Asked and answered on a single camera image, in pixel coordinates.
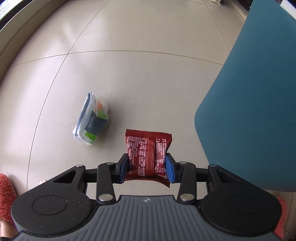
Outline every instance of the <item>silver screw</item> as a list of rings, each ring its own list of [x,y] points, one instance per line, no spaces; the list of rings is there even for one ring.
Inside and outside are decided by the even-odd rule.
[[[180,195],[180,199],[182,200],[182,201],[191,201],[191,200],[193,200],[194,199],[194,196],[192,195],[192,194],[190,194],[190,193],[184,193],[184,194],[181,194]]]
[[[102,201],[102,202],[108,202],[108,201],[111,201],[113,199],[113,196],[111,194],[101,194],[99,196],[99,200]]]

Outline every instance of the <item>white logo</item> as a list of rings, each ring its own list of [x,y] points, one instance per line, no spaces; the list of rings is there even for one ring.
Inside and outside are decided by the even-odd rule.
[[[143,202],[149,203],[149,202],[151,202],[151,199],[147,197],[147,198],[143,199]]]

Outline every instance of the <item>black pants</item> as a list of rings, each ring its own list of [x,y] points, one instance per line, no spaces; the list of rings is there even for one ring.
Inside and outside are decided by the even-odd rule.
[[[10,241],[10,238],[6,238],[6,237],[0,237],[0,241]]]

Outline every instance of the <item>gray ribbed panel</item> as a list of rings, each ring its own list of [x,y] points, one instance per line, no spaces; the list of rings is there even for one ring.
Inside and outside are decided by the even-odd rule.
[[[79,230],[60,237],[41,238],[25,233],[15,241],[279,241],[273,233],[260,237],[235,237],[206,223],[197,209],[173,196],[122,196],[101,206]]]

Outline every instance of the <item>teal chair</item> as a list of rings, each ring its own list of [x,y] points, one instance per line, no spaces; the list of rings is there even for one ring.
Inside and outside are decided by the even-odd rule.
[[[296,191],[296,20],[274,0],[253,1],[194,122],[209,163]]]

